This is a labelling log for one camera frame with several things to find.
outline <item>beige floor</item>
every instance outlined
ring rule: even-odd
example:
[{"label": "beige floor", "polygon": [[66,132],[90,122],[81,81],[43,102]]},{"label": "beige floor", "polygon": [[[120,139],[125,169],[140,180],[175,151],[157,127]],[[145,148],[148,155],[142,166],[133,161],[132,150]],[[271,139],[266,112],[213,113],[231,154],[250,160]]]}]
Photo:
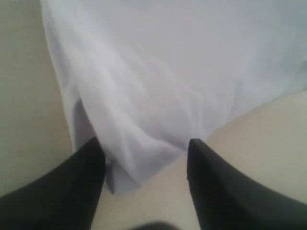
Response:
[{"label": "beige floor", "polygon": [[[307,203],[307,92],[253,111],[207,141],[243,172]],[[0,196],[40,177],[71,153],[38,0],[0,1]],[[93,230],[123,230],[166,220],[199,229],[186,180],[186,160],[140,191],[104,191]]]}]

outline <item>white fabric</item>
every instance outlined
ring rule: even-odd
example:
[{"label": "white fabric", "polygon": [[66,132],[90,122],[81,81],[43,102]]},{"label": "white fabric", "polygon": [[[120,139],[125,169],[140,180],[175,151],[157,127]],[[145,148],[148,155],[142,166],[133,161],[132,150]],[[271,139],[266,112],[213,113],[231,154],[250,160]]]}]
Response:
[{"label": "white fabric", "polygon": [[304,0],[41,0],[75,147],[115,193],[235,117],[307,87]]}]

